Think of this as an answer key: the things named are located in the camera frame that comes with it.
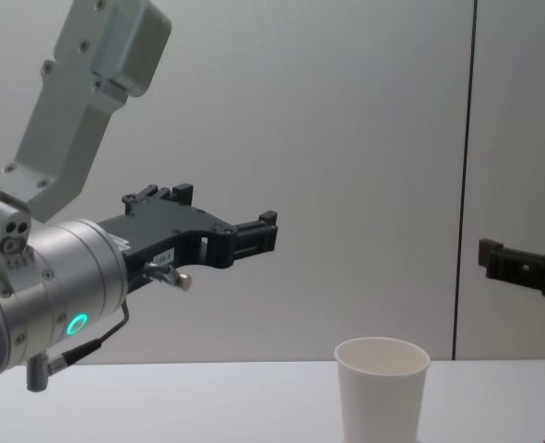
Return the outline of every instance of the metal cylinder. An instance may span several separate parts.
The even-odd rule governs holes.
[[[41,263],[40,281],[49,302],[51,330],[44,349],[123,303],[128,291],[126,265],[112,238],[97,224],[80,220],[50,226],[34,233],[29,245]],[[37,348],[31,351],[40,352],[40,345]],[[26,358],[32,355],[29,349]]]
[[[0,372],[118,309],[128,292],[122,253],[101,227],[68,221],[30,236],[0,261]]]

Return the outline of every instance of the black connector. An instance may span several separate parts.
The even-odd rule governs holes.
[[[150,282],[143,277],[147,263],[226,269],[237,259],[275,249],[275,211],[234,225],[193,207],[193,195],[194,188],[188,184],[172,189],[151,185],[123,197],[124,215],[100,223],[121,247],[129,293]]]
[[[100,339],[88,341],[87,343],[84,343],[81,346],[78,346],[77,348],[64,352],[63,358],[65,358],[67,367],[69,367],[71,365],[74,365],[78,361],[83,360],[91,353],[95,353],[101,347],[102,347],[102,340]]]
[[[493,240],[479,243],[479,265],[487,278],[542,292],[545,296],[545,255],[508,249]]]

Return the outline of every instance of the white paper cup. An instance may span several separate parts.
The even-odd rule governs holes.
[[[430,356],[381,337],[336,348],[345,443],[416,443]]]

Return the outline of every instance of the cable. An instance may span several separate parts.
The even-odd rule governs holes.
[[[126,300],[124,300],[122,308],[123,308],[124,318],[120,321],[120,323],[118,323],[118,325],[114,326],[112,329],[110,329],[108,332],[106,332],[104,335],[102,335],[100,337],[100,341],[102,343],[104,343],[105,341],[110,339],[112,337],[112,335],[114,335],[116,332],[118,332],[128,322],[128,320],[131,318],[131,315],[130,315],[129,310],[128,310],[128,305],[126,304]]]
[[[124,325],[126,325],[126,323],[128,323],[128,320],[131,317],[130,312],[128,310],[128,304],[126,303],[126,299],[124,300],[121,308],[123,309],[124,317],[116,326],[114,326],[112,329],[110,329],[108,332],[102,335],[99,339],[88,341],[87,343],[84,343],[81,346],[78,346],[77,348],[71,349],[69,351],[65,351],[61,355],[55,357],[48,364],[49,375],[53,376],[57,372],[67,369],[69,366],[74,365],[75,363],[79,362],[80,360],[83,360],[90,354],[95,353],[102,347],[102,344],[105,341],[110,339],[112,335],[114,335]]]

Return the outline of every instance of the label sticker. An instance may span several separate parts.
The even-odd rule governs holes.
[[[110,237],[118,246],[119,251],[121,252],[128,251],[131,248],[131,242],[129,242],[128,240],[125,240],[124,238],[117,237],[116,235],[112,235],[112,234],[110,234]]]
[[[167,251],[155,256],[153,263],[160,266],[171,265],[176,257],[175,249],[168,249]]]

